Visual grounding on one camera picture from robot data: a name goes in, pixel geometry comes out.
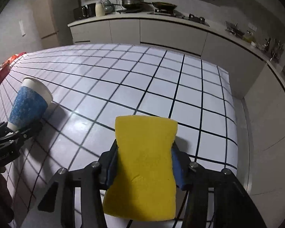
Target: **white cabinet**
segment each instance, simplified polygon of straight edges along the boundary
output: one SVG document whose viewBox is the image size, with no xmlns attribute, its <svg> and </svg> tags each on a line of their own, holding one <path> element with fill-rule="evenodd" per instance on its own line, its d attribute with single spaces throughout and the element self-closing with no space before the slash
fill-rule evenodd
<svg viewBox="0 0 285 228">
<path fill-rule="evenodd" d="M 139 19 L 110 20 L 113 43 L 140 44 Z"/>
<path fill-rule="evenodd" d="M 165 21 L 140 20 L 140 42 L 201 55 L 207 32 Z"/>
<path fill-rule="evenodd" d="M 110 22 L 96 21 L 70 27 L 73 42 L 112 43 Z"/>
<path fill-rule="evenodd" d="M 229 72 L 233 96 L 242 99 L 265 62 L 233 42 L 208 33 L 201 59 L 216 64 Z"/>
</svg>

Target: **frying pan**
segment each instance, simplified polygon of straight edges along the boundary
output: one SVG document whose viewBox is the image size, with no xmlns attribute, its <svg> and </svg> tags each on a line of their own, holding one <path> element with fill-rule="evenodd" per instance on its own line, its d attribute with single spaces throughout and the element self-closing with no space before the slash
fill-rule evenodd
<svg viewBox="0 0 285 228">
<path fill-rule="evenodd" d="M 172 11 L 177 7 L 177 5 L 166 3 L 166 2 L 151 2 L 151 3 L 145 2 L 145 3 L 152 4 L 154 7 L 158 9 L 164 9 L 168 11 Z"/>
<path fill-rule="evenodd" d="M 139 9 L 142 8 L 143 4 L 152 4 L 158 9 L 164 9 L 168 11 L 174 10 L 177 5 L 165 2 L 145 2 L 144 0 L 122 0 L 122 6 L 126 9 Z"/>
</svg>

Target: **bottle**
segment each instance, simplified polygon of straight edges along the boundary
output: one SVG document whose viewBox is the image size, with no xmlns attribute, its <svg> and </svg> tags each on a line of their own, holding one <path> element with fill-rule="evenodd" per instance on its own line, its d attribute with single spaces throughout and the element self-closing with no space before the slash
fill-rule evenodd
<svg viewBox="0 0 285 228">
<path fill-rule="evenodd" d="M 96 5 L 95 5 L 96 17 L 104 16 L 105 15 L 104 11 L 105 10 L 104 10 L 104 6 L 102 4 L 102 1 L 96 2 Z"/>
<path fill-rule="evenodd" d="M 271 41 L 271 38 L 269 38 L 268 41 L 263 45 L 264 52 L 267 52 L 269 50 L 270 41 Z"/>
</svg>

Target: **table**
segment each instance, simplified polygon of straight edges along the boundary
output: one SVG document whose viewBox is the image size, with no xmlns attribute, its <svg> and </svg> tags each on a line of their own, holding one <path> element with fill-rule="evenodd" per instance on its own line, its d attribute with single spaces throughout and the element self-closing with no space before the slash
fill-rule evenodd
<svg viewBox="0 0 285 228">
<path fill-rule="evenodd" d="M 43 130 L 21 149 L 4 174 L 21 225 L 36 196 L 61 167 L 76 170 L 96 161 L 115 139 L 116 116 L 161 116 L 178 122 L 175 141 L 205 168 L 236 174 L 237 135 L 228 73 L 192 56 L 158 48 L 83 44 L 51 48 L 15 60 L 0 85 L 0 122 L 6 121 L 21 86 L 31 76 L 52 92 Z M 185 193 L 177 192 L 177 212 Z M 214 194 L 209 192 L 208 220 Z M 76 226 L 81 224 L 80 189 L 75 192 Z M 106 215 L 108 227 L 128 220 Z M 174 220 L 131 227 L 172 227 Z"/>
</svg>

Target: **pot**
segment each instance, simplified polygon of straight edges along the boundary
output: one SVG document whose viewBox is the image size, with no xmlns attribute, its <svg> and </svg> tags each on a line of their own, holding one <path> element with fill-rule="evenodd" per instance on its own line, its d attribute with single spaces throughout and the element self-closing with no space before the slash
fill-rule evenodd
<svg viewBox="0 0 285 228">
<path fill-rule="evenodd" d="M 144 0 L 122 0 L 122 6 L 126 9 L 141 8 L 144 3 Z"/>
</svg>

